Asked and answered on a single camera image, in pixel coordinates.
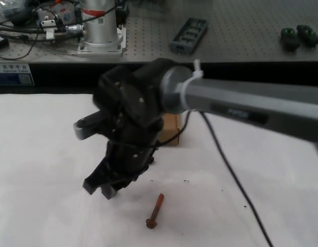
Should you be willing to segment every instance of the silver cylindrical mount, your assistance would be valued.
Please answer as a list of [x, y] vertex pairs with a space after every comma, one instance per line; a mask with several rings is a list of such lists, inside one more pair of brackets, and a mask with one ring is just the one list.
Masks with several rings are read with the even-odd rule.
[[[82, 19], [87, 20], [115, 6], [114, 0], [81, 0]], [[105, 16], [84, 23], [85, 43], [90, 46], [112, 46], [121, 42], [116, 25], [116, 13], [111, 11]]]

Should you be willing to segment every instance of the black wire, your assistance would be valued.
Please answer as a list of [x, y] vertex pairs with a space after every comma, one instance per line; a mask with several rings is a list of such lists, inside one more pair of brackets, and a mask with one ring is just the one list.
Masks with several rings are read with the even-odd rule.
[[[41, 6], [40, 8], [46, 7], [46, 6], [50, 6], [50, 5], [52, 5], [52, 4]], [[101, 17], [105, 16], [106, 14], [112, 12], [115, 9], [116, 9], [116, 7], [114, 6], [113, 8], [109, 9], [108, 11], [105, 11], [102, 15], [95, 16], [95, 17], [92, 17], [92, 18], [88, 18], [86, 20], [82, 20], [81, 22], [74, 22], [74, 23], [70, 23], [70, 24], [66, 24], [66, 25], [64, 25], [64, 24], [53, 25], [53, 26], [48, 26], [46, 28], [60, 28], [60, 27], [63, 27], [63, 26], [73, 26], [73, 25], [77, 25], [77, 24], [86, 23], [86, 22], [93, 21], [95, 19], [101, 18]], [[33, 33], [34, 32], [34, 30], [30, 30], [30, 29], [24, 29], [24, 31], [23, 31], [23, 27], [22, 28], [21, 27], [14, 27], [14, 26], [11, 26], [11, 25], [6, 25], [4, 23], [0, 23], [0, 26], [8, 27], [8, 28], [0, 28], [0, 31], [25, 32], [25, 33]]]
[[32, 45], [31, 45], [29, 51], [28, 51], [25, 55], [23, 55], [23, 56], [21, 56], [21, 57], [18, 57], [18, 58], [5, 58], [5, 57], [2, 57], [2, 56], [0, 56], [0, 58], [1, 58], [1, 59], [5, 59], [5, 60], [15, 61], [15, 60], [19, 60], [19, 59], [22, 59], [22, 58], [27, 57], [27, 56], [31, 53], [31, 51], [32, 51], [32, 49], [33, 49], [33, 47], [34, 47], [34, 45], [36, 44], [37, 39], [38, 39], [38, 36], [39, 36], [39, 33], [37, 33], [37, 36], [36, 36], [36, 38], [34, 39], [34, 41], [33, 41]]
[[112, 142], [114, 144], [126, 146], [126, 147], [132, 147], [132, 148], [135, 148], [135, 147], [137, 147], [137, 148], [159, 148], [163, 145], [166, 145], [166, 144], [172, 142], [173, 140], [178, 138], [185, 131], [185, 129], [189, 123], [190, 114], [191, 114], [191, 111], [188, 111], [186, 114], [185, 123], [184, 123], [182, 129], [176, 135], [174, 135], [173, 137], [169, 138], [168, 140], [166, 140], [164, 142], [157, 141], [156, 144], [154, 144], [154, 145], [139, 145], [139, 144], [132, 144], [132, 143], [122, 143], [122, 142], [118, 142], [116, 140], [110, 140], [110, 142]]
[[56, 14], [53, 11], [51, 11], [49, 9], [45, 9], [45, 8], [41, 8], [41, 9], [42, 10], [46, 10], [47, 12], [51, 13], [54, 16], [54, 20], [57, 21], [57, 16], [56, 16]]
[[220, 145], [220, 143], [219, 143], [219, 140], [218, 140], [217, 137], [216, 137], [216, 134], [215, 134], [215, 132], [214, 132], [213, 127], [211, 126], [211, 124], [210, 124], [208, 118], [206, 117], [206, 115], [205, 115], [203, 112], [199, 112], [199, 113], [200, 113], [200, 115], [204, 118], [204, 120], [205, 120], [205, 122], [206, 122], [206, 124], [207, 124], [207, 126], [208, 126], [208, 128], [209, 128], [210, 134], [211, 134], [211, 136], [213, 137], [213, 140], [214, 140], [214, 142], [215, 142], [215, 144], [216, 144], [216, 146], [217, 146], [217, 149], [218, 149], [218, 151], [219, 151], [219, 153], [220, 153], [220, 155], [221, 155], [221, 157], [222, 157], [222, 159], [223, 159], [223, 161], [224, 161], [226, 167], [228, 168], [228, 170], [229, 170], [229, 172], [231, 173], [232, 177], [234, 178], [236, 184], [238, 185], [238, 187], [239, 187], [241, 193], [243, 194], [243, 196], [245, 197], [245, 199], [246, 199], [246, 201], [248, 202], [249, 206], [251, 207], [251, 209], [252, 209], [252, 211], [253, 211], [253, 214], [254, 214], [254, 216], [255, 216], [255, 218], [256, 218], [256, 221], [257, 221], [259, 227], [261, 228], [261, 231], [262, 231], [262, 233], [263, 233], [263, 235], [264, 235], [264, 237], [265, 237], [265, 239], [266, 239], [268, 245], [269, 245], [270, 247], [273, 247], [273, 244], [272, 244], [271, 239], [270, 239], [270, 237], [269, 237], [269, 235], [268, 235], [268, 233], [267, 233], [267, 230], [265, 229], [265, 227], [264, 227], [264, 225], [263, 225], [263, 223], [262, 223], [262, 221], [261, 221], [261, 219], [260, 219], [260, 216], [259, 216], [258, 213], [257, 213], [257, 210], [256, 210], [256, 208], [255, 208], [253, 202], [251, 201], [250, 197], [249, 197], [248, 194], [246, 193], [245, 189], [242, 187], [242, 185], [241, 185], [241, 183], [240, 183], [240, 181], [239, 181], [237, 175], [235, 174], [233, 168], [231, 167], [229, 161], [227, 160], [227, 158], [226, 158], [226, 156], [225, 156], [225, 154], [224, 154], [224, 152], [223, 152], [223, 150], [222, 150], [222, 147], [221, 147], [221, 145]]

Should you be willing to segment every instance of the white cloth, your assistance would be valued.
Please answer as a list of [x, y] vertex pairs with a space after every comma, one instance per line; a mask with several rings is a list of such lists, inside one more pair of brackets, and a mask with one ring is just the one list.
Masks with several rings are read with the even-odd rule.
[[[73, 123], [96, 110], [91, 95], [0, 95], [0, 247], [267, 246], [198, 113], [180, 146], [160, 148], [136, 182], [111, 200], [100, 190], [89, 196], [83, 179], [106, 139], [79, 141]], [[210, 119], [274, 245], [318, 246], [314, 147]]]

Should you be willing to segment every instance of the label sticker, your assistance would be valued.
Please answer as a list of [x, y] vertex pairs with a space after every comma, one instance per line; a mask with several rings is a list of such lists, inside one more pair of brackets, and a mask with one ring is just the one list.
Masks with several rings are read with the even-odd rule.
[[[85, 20], [88, 20], [90, 18], [94, 18], [96, 16], [94, 15], [90, 15], [90, 14], [87, 14], [85, 12], [82, 13], [82, 19], [85, 21]], [[103, 25], [104, 24], [104, 17], [99, 17], [97, 19], [94, 19], [94, 20], [90, 20], [88, 21], [90, 23], [94, 23], [94, 24], [100, 24], [100, 25]]]
[[27, 63], [0, 63], [0, 85], [34, 85]]

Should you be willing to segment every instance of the bolt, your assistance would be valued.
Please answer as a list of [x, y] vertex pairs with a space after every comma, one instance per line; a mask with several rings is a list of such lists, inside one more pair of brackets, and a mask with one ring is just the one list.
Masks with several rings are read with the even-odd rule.
[[155, 207], [154, 207], [153, 212], [151, 214], [150, 219], [146, 220], [147, 228], [153, 229], [157, 226], [157, 222], [155, 220], [158, 216], [158, 213], [159, 213], [159, 210], [160, 210], [160, 207], [161, 207], [163, 201], [164, 201], [164, 194], [160, 193], [158, 200], [157, 200], [157, 203], [155, 204]]

